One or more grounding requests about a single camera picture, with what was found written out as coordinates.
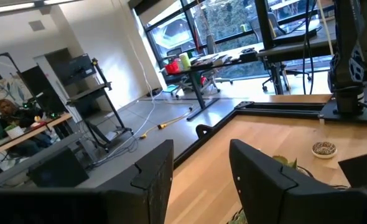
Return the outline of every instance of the woman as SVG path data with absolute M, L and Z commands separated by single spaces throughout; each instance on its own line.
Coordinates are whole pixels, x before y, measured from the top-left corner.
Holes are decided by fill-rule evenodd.
M 19 125 L 21 128 L 29 128 L 35 121 L 35 116 L 42 116 L 41 110 L 20 110 L 13 102 L 7 99 L 0 100 L 1 126 L 6 128 L 12 123 Z M 40 133 L 22 143 L 19 143 L 14 148 L 10 149 L 12 154 L 18 156 L 33 156 L 41 149 L 51 145 L 50 137 Z

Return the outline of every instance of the metal pole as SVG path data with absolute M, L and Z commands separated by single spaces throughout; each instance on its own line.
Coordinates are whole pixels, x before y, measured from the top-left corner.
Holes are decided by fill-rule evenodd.
M 274 47 L 271 28 L 268 18 L 268 7 L 265 0 L 255 0 L 259 28 L 261 29 L 262 41 L 264 42 L 264 49 L 268 50 Z

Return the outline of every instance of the wire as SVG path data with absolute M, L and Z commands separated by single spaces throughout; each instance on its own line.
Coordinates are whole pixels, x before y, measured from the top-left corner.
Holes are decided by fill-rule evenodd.
M 367 108 L 367 104 L 366 103 L 358 102 L 358 104 L 361 105 L 361 106 L 363 106 L 363 107 L 365 107 L 365 108 Z
M 312 10 L 311 12 L 314 10 L 315 5 L 316 5 L 316 1 L 314 0 L 314 4 L 312 5 Z M 312 51 L 310 48 L 310 42 L 309 42 L 309 23 L 310 23 L 310 19 L 312 18 L 312 13 L 309 12 L 309 0 L 307 0 L 306 6 L 305 6 L 305 11 L 306 11 L 306 17 L 305 17 L 305 35 L 304 35 L 304 47 L 303 47 L 303 51 L 302 51 L 302 89 L 304 91 L 304 94 L 306 95 L 306 89 L 305 89 L 305 50 L 308 50 L 308 54 L 310 57 L 310 63 L 311 63 L 311 71 L 312 71 L 312 83 L 311 83 L 311 91 L 310 94 L 312 94 L 312 89 L 314 87 L 314 60 L 312 58 Z

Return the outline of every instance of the glass wall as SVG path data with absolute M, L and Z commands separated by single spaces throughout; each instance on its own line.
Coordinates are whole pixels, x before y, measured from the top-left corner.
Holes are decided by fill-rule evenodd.
M 268 0 L 269 8 L 281 22 L 280 27 L 290 32 L 304 24 L 304 16 L 291 16 L 305 12 L 306 0 Z M 145 26 L 150 37 L 152 49 L 160 66 L 165 64 L 169 52 L 181 49 L 192 55 L 207 53 L 207 36 L 212 35 L 216 51 L 223 52 L 258 42 L 251 30 L 249 21 L 257 16 L 254 0 L 179 0 Z M 311 22 L 318 26 L 318 17 Z M 317 65 L 328 65 L 328 57 L 314 60 Z M 302 60 L 286 62 L 288 67 L 299 68 Z M 243 78 L 260 75 L 268 76 L 261 62 L 246 63 L 220 69 L 219 76 L 224 78 Z
M 162 58 L 171 50 L 180 48 L 186 51 L 195 47 L 185 14 L 180 14 L 152 29 L 157 52 Z
M 191 8 L 190 13 L 202 44 L 210 34 L 220 40 L 241 33 L 242 26 L 250 30 L 248 18 L 257 16 L 254 0 L 206 0 Z
M 315 1 L 309 0 L 309 10 L 311 10 Z M 304 13 L 307 6 L 307 0 L 268 0 L 267 2 L 270 10 L 275 13 L 277 20 Z

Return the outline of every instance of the wooden table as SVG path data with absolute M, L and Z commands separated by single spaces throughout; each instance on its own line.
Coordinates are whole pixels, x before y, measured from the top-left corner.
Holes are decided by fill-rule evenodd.
M 269 96 L 269 102 L 325 103 L 330 95 Z M 282 155 L 327 184 L 349 185 L 338 161 L 367 153 L 367 126 L 317 120 L 236 116 L 198 151 L 174 170 L 165 223 L 225 224 L 241 208 L 232 179 L 229 143 L 240 139 L 268 156 Z M 334 143 L 333 159 L 311 153 L 319 141 Z
M 72 118 L 71 114 L 69 113 L 65 113 L 63 115 L 60 116 L 60 118 L 58 119 L 55 119 L 53 121 L 50 121 L 47 123 L 47 126 L 49 128 L 52 128 L 54 127 L 55 125 L 58 125 L 68 119 Z M 1 145 L 0 145 L 0 152 L 4 152 L 5 150 L 11 148 L 12 146 L 15 146 L 25 140 L 28 140 L 29 138 L 33 137 L 33 136 L 36 136 L 38 134 L 40 134 L 41 132 L 43 131 L 46 131 L 47 130 L 47 127 L 46 126 L 42 126 L 42 127 L 39 127 L 33 131 L 29 131 L 28 133 L 18 137 L 18 138 L 15 138 L 13 140 L 9 140 L 9 141 L 6 141 L 5 143 L 3 142 L 3 140 L 1 140 L 0 142 L 3 142 Z

